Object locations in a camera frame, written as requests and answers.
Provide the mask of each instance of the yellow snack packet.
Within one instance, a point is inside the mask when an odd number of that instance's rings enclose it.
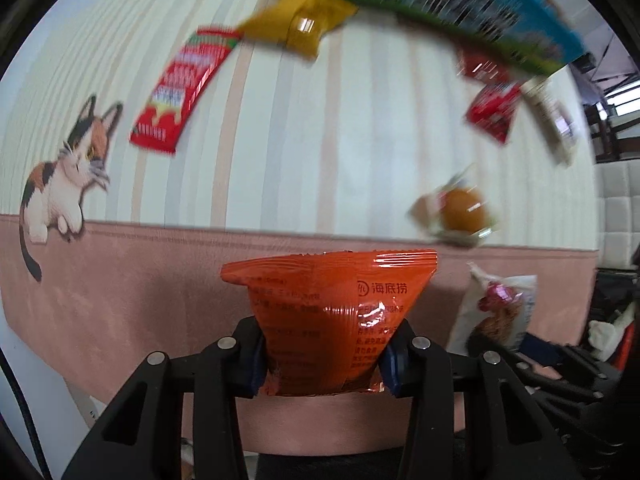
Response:
[[[249,40],[284,44],[315,59],[322,35],[357,10],[345,0],[278,0],[241,23],[237,30]]]

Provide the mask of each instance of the metal screw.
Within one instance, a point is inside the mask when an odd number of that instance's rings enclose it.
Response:
[[[482,358],[491,365],[497,365],[500,362],[500,354],[498,354],[498,352],[494,352],[493,350],[489,350],[488,352],[482,354]]]
[[[411,344],[416,348],[419,348],[420,350],[426,350],[431,346],[431,341],[429,341],[429,339],[425,336],[419,335],[417,337],[414,337],[414,340],[411,341]]]
[[[152,366],[159,365],[162,361],[164,361],[164,354],[162,352],[151,352],[151,354],[146,356],[146,362]]]
[[[223,350],[229,350],[236,346],[236,340],[231,336],[221,337],[218,340],[218,348],[222,348]]]

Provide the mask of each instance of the striped tablecloth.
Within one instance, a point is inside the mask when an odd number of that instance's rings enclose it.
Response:
[[[582,137],[557,166],[524,105],[502,148],[465,122],[481,86],[456,75],[436,34],[363,10],[322,40],[315,63],[243,43],[191,116],[175,156],[128,133],[165,64],[198,25],[234,25],[270,0],[100,0],[52,33],[33,63],[0,148],[0,214],[54,160],[87,97],[124,102],[108,192],[84,196],[86,220],[422,239],[408,210],[473,163],[498,219],[490,243],[595,250],[587,127],[568,71],[551,79]]]

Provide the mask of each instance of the round orange snack in wrapper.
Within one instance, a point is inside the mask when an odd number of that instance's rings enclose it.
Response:
[[[363,391],[376,361],[437,267],[434,250],[294,254],[225,264],[245,285],[266,339],[263,391]]]

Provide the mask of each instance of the calico cat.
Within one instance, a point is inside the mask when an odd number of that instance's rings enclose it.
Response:
[[[27,269],[38,282],[42,280],[42,271],[27,250],[24,232],[34,244],[47,243],[49,226],[54,224],[62,235],[78,234],[82,228],[80,203],[84,190],[93,183],[106,190],[109,183],[104,161],[110,136],[122,114],[122,103],[116,102],[102,117],[96,117],[95,99],[92,95],[82,107],[58,160],[38,164],[24,186],[20,248]]]

